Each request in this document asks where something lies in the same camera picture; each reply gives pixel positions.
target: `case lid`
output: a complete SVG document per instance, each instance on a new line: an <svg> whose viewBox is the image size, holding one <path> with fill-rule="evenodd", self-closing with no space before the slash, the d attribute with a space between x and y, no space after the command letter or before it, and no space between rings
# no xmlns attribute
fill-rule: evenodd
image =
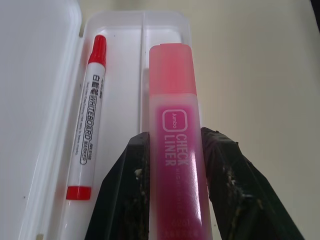
<svg viewBox="0 0 320 240"><path fill-rule="evenodd" d="M0 3L0 239L46 227L81 21L76 0Z"/></svg>

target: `pink highlighter cap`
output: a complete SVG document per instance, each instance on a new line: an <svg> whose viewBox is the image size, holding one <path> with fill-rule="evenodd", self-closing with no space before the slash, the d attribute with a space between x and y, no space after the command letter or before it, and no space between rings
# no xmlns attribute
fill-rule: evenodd
<svg viewBox="0 0 320 240"><path fill-rule="evenodd" d="M197 95L191 48L181 43L153 46L149 52L149 93Z"/></svg>

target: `whiteboard marker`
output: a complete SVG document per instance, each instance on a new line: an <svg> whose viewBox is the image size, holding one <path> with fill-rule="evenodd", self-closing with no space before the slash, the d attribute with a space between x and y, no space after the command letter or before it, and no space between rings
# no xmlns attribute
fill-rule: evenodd
<svg viewBox="0 0 320 240"><path fill-rule="evenodd" d="M90 199L106 72L106 48L106 38L97 35L86 68L68 177L67 200Z"/></svg>

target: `pink highlighter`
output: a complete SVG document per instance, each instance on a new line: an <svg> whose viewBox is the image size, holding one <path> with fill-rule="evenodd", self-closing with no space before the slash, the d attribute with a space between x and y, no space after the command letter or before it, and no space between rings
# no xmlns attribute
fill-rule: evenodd
<svg viewBox="0 0 320 240"><path fill-rule="evenodd" d="M150 237L212 240L191 48L149 52Z"/></svg>

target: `red marker cap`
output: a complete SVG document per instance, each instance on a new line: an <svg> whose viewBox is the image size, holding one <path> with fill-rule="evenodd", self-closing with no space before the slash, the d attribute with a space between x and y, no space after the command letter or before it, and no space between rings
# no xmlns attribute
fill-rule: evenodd
<svg viewBox="0 0 320 240"><path fill-rule="evenodd" d="M68 186L66 192L67 200L89 200L91 187L89 186Z"/></svg>
<svg viewBox="0 0 320 240"><path fill-rule="evenodd" d="M102 35L97 35L94 38L93 49L90 55L88 64L99 63L106 67L106 49L107 40Z"/></svg>

